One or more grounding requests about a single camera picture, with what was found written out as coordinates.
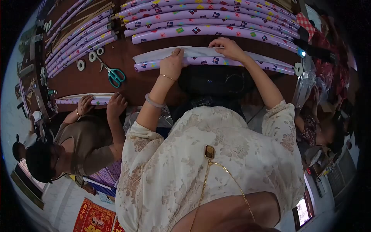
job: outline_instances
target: woman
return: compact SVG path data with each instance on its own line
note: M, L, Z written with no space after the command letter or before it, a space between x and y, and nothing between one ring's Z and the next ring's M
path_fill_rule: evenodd
M121 159L125 132L120 122L127 102L115 93L107 105L108 125L101 118L87 114L93 96L79 100L61 124L54 142L29 147L26 162L31 175L40 182L50 182L62 173L88 176Z
M295 125L297 128L297 143L302 156L304 170L312 166L322 154L318 149L307 152L309 148L320 147L324 153L330 148L337 153L344 143L344 125L335 119L334 115L339 112L342 98L338 96L338 102L335 104L336 110L327 119L322 122L317 118L317 108L319 101L318 87L312 88L314 91L314 100L306 100L304 109L297 108L295 113Z
M154 132L182 69L184 50L177 48L160 62L122 151L116 212L127 232L276 231L263 228L274 227L303 196L294 106L233 40L220 37L213 46L250 72L269 109L263 135L220 106L188 110L166 140Z

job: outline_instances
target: white lace dress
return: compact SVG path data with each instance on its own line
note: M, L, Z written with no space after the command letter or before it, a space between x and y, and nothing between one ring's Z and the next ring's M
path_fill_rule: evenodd
M224 107L187 111L166 140L134 123L126 134L116 213L126 232L170 231L197 207L205 177L205 145L225 166L245 194L272 192L283 216L304 194L301 156L295 142L294 106L282 101L268 110L263 134L247 128L236 112ZM210 173L201 204L241 195L219 166Z

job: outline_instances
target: gold chain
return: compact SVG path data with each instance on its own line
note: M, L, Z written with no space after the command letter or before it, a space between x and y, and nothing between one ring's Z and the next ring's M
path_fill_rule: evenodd
M217 162L212 162L210 159L208 159L208 164L207 164L207 168L206 168L206 174L205 174L205 179L204 179L204 184L202 186L202 191L201 191L201 197L200 197L200 200L198 201L198 206L196 208L196 212L194 214L194 218L193 218L193 221L192 221L192 224L191 224L191 228L189 230L189 232L192 231L192 227L193 227L193 223L196 219L196 216L197 216L197 212L198 212L198 209L201 205L201 201L202 199L204 198L204 193L205 193L205 187L206 187L206 182L207 182L207 177L209 176L209 170L210 170L210 166L213 165L213 164L216 164L220 167L222 167L231 177L232 179L235 181L235 183L237 184L238 188L240 189L241 191L241 194L242 194L242 197L243 199L245 200L245 203L247 204L247 206L249 207L249 211L250 211L250 214L251 214L251 217L253 218L254 222L255 222L255 218L254 218L254 215L253 215L253 212L251 211L251 208L250 208L250 204L249 202L247 201L246 197L245 197L245 194L243 193L240 185L237 183L237 181L235 180L235 178L233 177L233 175L231 174L231 172L228 171L228 169L226 167L224 167L223 165L221 165L220 163L217 163Z

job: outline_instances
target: gold bracelet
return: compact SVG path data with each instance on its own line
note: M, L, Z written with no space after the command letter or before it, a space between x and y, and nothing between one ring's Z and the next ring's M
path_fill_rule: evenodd
M173 78L171 78L171 77L168 77L168 76L165 76L165 75L162 75L162 74L160 74L159 76L164 76L164 77L167 77L167 78L169 78L170 80L176 81L176 80L174 80Z

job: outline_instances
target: tape roll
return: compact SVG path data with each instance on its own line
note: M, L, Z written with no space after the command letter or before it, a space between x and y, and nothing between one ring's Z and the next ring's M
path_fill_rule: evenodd
M50 20L49 23L48 23L47 30L50 30L50 28L52 28L52 21L51 21L51 20Z
M303 66L301 63L295 63L295 75L301 76L303 74Z
M96 53L95 52L90 52L89 53L89 61L94 62L96 60Z
M85 62L83 60L79 60L79 62L77 62L77 69L79 71L83 71L85 69Z
M104 53L104 48L98 48L96 53L98 54L98 56L102 55Z

